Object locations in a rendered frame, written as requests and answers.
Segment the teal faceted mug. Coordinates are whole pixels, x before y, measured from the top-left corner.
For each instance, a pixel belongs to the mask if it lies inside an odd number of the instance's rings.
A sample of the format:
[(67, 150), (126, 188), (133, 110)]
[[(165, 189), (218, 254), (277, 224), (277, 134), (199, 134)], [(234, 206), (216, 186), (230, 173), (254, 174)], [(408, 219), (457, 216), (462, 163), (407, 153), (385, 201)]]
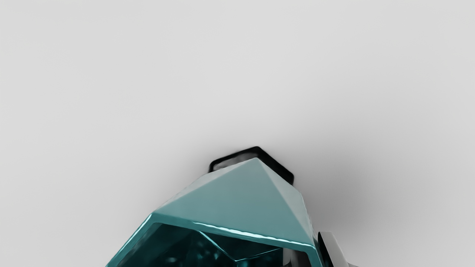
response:
[(193, 181), (105, 267), (328, 267), (292, 175), (261, 154)]

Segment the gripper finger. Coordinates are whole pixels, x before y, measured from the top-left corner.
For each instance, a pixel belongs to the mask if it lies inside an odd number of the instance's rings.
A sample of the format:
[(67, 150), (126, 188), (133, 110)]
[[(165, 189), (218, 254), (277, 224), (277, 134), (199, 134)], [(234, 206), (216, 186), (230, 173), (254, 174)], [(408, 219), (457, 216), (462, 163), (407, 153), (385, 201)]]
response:
[(358, 267), (346, 260), (333, 233), (318, 232), (318, 245), (322, 254), (323, 267)]

